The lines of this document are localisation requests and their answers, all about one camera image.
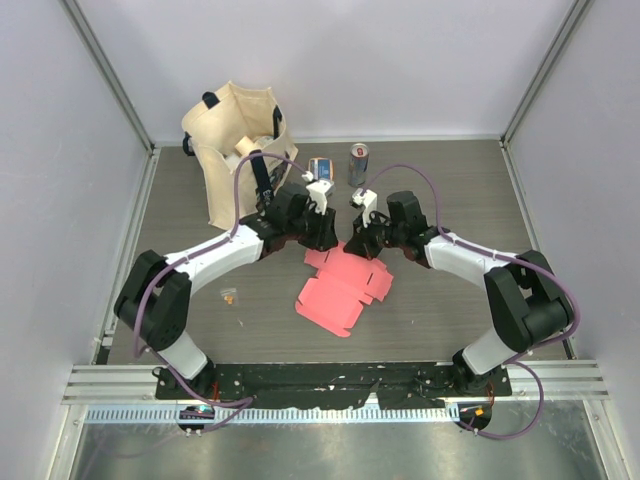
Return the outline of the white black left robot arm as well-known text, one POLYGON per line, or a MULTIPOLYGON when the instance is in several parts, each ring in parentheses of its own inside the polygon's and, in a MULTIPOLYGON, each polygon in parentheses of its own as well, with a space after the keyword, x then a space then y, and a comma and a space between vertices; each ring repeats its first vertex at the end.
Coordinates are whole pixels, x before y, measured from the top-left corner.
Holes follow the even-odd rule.
POLYGON ((338 245, 335 210, 328 206, 329 180, 305 186, 287 182, 261 213, 191 249, 162 256, 140 254, 114 305, 115 316, 179 374, 178 386, 190 398, 210 398, 213 362, 186 332, 191 297, 232 270, 258 262, 289 241, 327 251, 338 245))

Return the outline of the pink paper box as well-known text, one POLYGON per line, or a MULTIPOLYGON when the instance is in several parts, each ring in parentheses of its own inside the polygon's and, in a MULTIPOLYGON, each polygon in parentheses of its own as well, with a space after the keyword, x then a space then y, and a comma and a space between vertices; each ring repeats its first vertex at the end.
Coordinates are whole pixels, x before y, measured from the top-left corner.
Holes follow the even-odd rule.
POLYGON ((350 336, 366 306, 385 299, 393 282, 383 262, 346 253, 343 243, 326 252, 309 249, 304 262, 316 274, 299 293, 295 310, 341 338, 350 336))

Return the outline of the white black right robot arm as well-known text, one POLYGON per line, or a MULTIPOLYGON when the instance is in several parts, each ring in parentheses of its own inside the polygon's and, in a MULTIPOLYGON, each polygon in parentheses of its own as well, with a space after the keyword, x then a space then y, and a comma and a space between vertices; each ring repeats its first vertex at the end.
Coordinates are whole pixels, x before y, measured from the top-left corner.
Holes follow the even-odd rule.
POLYGON ((487 297, 492 326, 453 356, 455 390, 472 395, 484 389, 505 362, 526 353, 569 327, 575 313, 566 293, 554 281, 543 254, 490 251, 428 223, 410 191, 387 198, 387 213, 377 209, 377 196, 357 189, 351 197, 360 209, 345 252, 367 260, 385 248, 397 248, 425 268, 452 274, 481 288, 487 297))

